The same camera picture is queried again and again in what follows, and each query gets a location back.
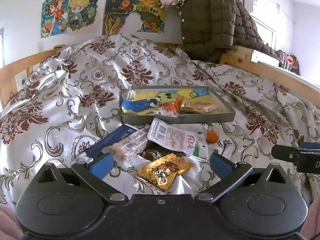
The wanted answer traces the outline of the orange tangerine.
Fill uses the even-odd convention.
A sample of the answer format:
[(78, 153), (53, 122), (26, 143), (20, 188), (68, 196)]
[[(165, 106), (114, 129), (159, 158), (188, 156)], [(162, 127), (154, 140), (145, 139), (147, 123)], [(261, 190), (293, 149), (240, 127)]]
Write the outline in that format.
[(220, 136), (219, 133), (215, 130), (210, 130), (207, 132), (206, 141), (210, 144), (215, 144), (219, 141)]

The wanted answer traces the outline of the clear nut bar package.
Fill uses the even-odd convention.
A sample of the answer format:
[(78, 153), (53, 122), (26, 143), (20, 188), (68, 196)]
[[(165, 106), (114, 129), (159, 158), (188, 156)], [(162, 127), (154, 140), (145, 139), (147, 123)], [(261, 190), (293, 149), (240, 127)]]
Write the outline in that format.
[(147, 135), (149, 129), (150, 126), (145, 126), (119, 142), (103, 148), (101, 153), (110, 153), (117, 160), (128, 161), (145, 150), (148, 144)]

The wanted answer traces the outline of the navy blue snack packet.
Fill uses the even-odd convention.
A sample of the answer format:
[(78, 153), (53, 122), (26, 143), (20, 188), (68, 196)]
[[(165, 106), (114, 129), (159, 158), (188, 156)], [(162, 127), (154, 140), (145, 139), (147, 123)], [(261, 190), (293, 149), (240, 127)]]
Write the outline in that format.
[(100, 152), (103, 148), (111, 146), (116, 142), (120, 142), (122, 139), (128, 137), (136, 131), (138, 131), (138, 128), (128, 124), (123, 124), (109, 135), (98, 141), (96, 144), (86, 149), (85, 153), (87, 157), (95, 159), (101, 155)]

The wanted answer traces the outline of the white green snack bag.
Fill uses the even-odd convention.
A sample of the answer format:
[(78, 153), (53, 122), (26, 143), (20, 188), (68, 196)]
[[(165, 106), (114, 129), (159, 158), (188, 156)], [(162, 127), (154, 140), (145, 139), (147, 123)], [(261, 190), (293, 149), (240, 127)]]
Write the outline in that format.
[(167, 150), (209, 159), (209, 148), (204, 135), (173, 127), (158, 118), (153, 119), (147, 139)]

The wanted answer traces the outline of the gold foil snack bag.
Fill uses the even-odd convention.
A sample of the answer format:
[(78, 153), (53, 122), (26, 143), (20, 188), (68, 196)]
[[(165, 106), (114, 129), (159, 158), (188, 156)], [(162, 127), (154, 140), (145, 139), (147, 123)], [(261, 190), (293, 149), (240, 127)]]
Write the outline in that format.
[(193, 166), (193, 163), (171, 153), (149, 163), (138, 171), (138, 175), (161, 191), (167, 191), (177, 176), (188, 172)]

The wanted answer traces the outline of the rice cracker snack pack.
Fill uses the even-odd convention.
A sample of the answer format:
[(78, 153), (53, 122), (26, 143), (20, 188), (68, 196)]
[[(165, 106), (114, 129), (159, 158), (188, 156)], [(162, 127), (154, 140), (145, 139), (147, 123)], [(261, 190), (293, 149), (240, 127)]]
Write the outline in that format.
[(193, 114), (213, 114), (222, 113), (224, 109), (216, 105), (213, 101), (199, 101), (185, 103), (180, 108), (181, 113), (193, 113)]

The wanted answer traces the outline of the orange dried fruit bag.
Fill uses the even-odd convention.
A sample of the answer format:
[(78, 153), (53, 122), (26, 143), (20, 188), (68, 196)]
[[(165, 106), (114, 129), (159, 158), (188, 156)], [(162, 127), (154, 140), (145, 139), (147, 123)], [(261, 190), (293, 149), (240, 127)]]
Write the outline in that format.
[(185, 97), (180, 95), (173, 101), (161, 103), (158, 107), (159, 115), (176, 118), (178, 117), (181, 107), (184, 105), (184, 103)]

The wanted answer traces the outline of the floral satin bedspread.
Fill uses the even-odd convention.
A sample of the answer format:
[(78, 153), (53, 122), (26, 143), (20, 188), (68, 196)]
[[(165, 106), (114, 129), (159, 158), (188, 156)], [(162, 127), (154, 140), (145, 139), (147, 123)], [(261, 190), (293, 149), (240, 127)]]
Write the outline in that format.
[(264, 77), (135, 36), (104, 36), (57, 51), (2, 109), (1, 203), (14, 206), (47, 162), (86, 161), (85, 150), (121, 126), (126, 90), (148, 85), (212, 86), (234, 120), (184, 129), (217, 131), (209, 148), (231, 161), (265, 167), (275, 144), (319, 142), (319, 108)]

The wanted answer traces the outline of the grey tray with painting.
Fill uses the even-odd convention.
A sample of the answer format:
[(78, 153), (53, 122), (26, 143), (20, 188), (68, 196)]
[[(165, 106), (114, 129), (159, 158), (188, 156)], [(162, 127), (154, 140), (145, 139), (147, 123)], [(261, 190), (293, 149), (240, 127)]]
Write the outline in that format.
[(232, 122), (235, 110), (209, 86), (132, 86), (121, 102), (122, 121), (134, 126)]

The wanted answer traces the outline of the colourful box on shelf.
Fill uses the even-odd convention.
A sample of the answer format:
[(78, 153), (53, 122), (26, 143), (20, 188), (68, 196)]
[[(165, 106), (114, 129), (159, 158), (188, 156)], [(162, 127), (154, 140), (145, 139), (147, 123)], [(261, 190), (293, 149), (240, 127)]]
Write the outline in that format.
[(280, 67), (300, 75), (299, 62), (295, 55), (287, 54), (282, 50), (276, 51), (277, 58), (281, 61)]

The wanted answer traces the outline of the olive puffer jacket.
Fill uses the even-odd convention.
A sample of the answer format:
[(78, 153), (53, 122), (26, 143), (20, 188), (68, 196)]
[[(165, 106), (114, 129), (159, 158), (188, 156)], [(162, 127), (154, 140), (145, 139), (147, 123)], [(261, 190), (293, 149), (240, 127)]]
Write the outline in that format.
[(240, 0), (185, 0), (178, 12), (183, 49), (191, 60), (217, 63), (233, 45), (276, 55)]

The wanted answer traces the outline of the blond boy poster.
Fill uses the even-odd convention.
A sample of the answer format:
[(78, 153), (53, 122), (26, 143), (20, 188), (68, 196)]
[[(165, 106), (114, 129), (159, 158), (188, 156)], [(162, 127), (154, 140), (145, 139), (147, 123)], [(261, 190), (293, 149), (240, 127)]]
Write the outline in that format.
[(67, 16), (67, 35), (96, 31), (99, 0), (70, 0)]

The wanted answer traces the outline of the anime girl poster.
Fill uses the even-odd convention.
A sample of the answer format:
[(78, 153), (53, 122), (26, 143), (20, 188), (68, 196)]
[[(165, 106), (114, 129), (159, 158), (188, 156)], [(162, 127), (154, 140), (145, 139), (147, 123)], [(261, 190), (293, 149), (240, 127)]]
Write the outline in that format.
[(45, 0), (41, 13), (41, 38), (65, 34), (69, 0)]

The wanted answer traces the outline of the swirly night poster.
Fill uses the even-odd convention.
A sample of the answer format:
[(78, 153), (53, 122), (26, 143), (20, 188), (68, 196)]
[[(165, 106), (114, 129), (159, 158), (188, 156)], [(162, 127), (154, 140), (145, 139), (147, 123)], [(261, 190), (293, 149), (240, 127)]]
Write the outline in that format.
[(137, 9), (138, 0), (106, 0), (103, 18), (103, 35), (119, 33), (129, 14)]

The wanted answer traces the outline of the white air conditioner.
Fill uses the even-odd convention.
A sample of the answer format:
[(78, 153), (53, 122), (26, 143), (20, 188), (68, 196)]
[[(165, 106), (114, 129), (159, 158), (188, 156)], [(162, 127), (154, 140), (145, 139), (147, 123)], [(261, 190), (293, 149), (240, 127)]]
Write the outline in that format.
[(250, 14), (255, 13), (257, 6), (257, 0), (244, 0), (244, 7)]

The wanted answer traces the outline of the yellow green torn poster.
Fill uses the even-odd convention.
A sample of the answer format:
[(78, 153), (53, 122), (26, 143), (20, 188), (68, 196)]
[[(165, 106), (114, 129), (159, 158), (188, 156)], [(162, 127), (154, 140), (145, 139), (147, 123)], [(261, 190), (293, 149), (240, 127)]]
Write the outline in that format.
[(161, 8), (160, 0), (137, 0), (136, 13), (140, 15), (142, 25), (139, 32), (163, 33), (166, 10)]

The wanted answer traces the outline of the wooden bed frame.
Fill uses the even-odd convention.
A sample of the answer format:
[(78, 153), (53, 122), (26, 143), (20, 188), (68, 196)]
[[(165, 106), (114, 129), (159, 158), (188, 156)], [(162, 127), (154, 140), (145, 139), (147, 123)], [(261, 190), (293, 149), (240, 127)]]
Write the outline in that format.
[(16, 75), (26, 72), (27, 77), (33, 72), (33, 66), (43, 63), (55, 52), (64, 48), (66, 45), (55, 46), (51, 50), (43, 51), (29, 57), (25, 57), (1, 68), (0, 85), (1, 85), (1, 106), (4, 107), (8, 101), (17, 93)]

